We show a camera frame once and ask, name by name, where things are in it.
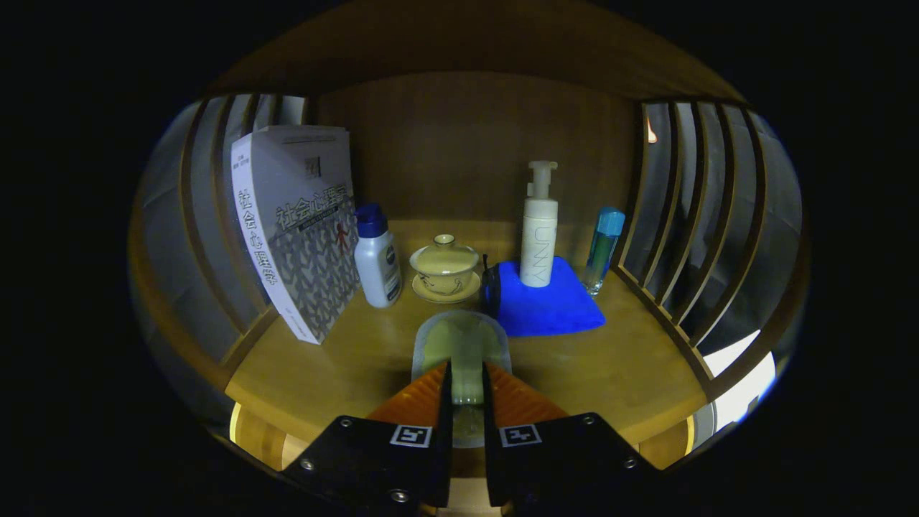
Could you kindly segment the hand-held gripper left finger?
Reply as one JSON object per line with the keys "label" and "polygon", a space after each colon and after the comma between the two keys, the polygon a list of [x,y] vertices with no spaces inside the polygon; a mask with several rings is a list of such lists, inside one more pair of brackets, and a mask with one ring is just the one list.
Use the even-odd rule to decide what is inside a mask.
{"label": "hand-held gripper left finger", "polygon": [[280,471],[335,516],[427,516],[449,502],[451,363],[365,418],[338,416]]}

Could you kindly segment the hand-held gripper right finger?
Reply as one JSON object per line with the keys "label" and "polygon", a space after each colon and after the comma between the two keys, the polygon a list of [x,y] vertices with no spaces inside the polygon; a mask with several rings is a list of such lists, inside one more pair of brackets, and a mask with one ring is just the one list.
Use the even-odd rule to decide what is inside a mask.
{"label": "hand-held gripper right finger", "polygon": [[594,412],[569,414],[487,361],[485,471],[505,516],[633,516],[653,506],[662,479]]}

